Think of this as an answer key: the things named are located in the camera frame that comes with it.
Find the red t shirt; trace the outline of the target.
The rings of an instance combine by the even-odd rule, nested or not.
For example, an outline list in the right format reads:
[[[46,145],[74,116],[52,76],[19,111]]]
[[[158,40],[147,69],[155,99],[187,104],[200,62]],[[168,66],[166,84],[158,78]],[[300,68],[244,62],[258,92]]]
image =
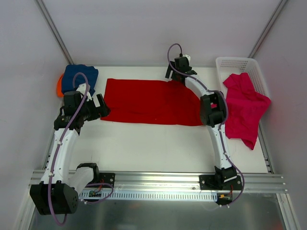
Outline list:
[[[108,79],[105,121],[200,126],[200,100],[177,81]]]

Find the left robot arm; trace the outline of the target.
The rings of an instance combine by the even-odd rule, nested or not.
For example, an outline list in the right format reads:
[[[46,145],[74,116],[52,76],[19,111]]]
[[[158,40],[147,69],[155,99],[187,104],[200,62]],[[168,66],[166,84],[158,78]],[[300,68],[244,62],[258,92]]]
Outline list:
[[[99,105],[80,91],[64,93],[64,104],[54,121],[54,143],[44,175],[39,184],[30,187],[30,197],[40,215],[73,214],[78,196],[88,185],[100,183],[96,163],[81,163],[69,177],[72,152],[85,122],[106,117],[110,109],[101,94]]]

